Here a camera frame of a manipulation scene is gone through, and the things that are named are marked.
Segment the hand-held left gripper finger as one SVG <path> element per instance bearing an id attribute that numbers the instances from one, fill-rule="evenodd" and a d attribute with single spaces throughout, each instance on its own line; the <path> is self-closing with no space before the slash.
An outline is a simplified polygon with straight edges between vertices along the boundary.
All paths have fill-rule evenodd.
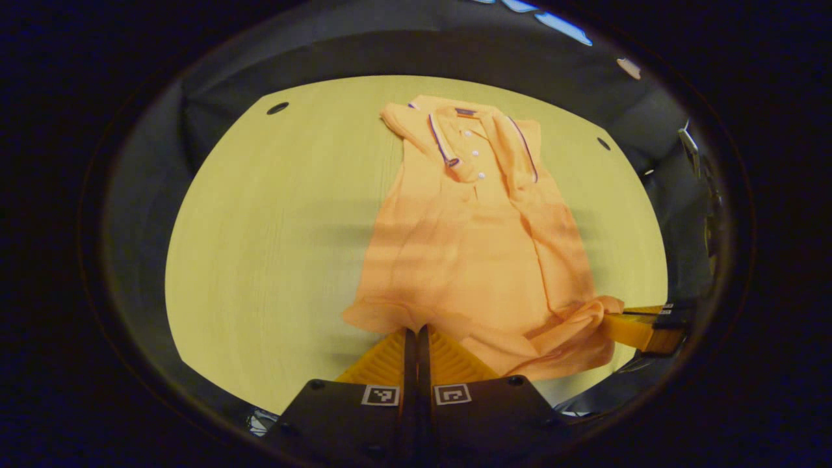
<path id="1" fill-rule="evenodd" d="M 523 375 L 498 377 L 431 327 L 418 334 L 422 467 L 525 467 L 564 451 L 573 420 Z"/>
<path id="2" fill-rule="evenodd" d="M 418 341 L 398 331 L 334 380 L 309 380 L 262 441 L 291 467 L 397 467 L 414 456 Z"/>

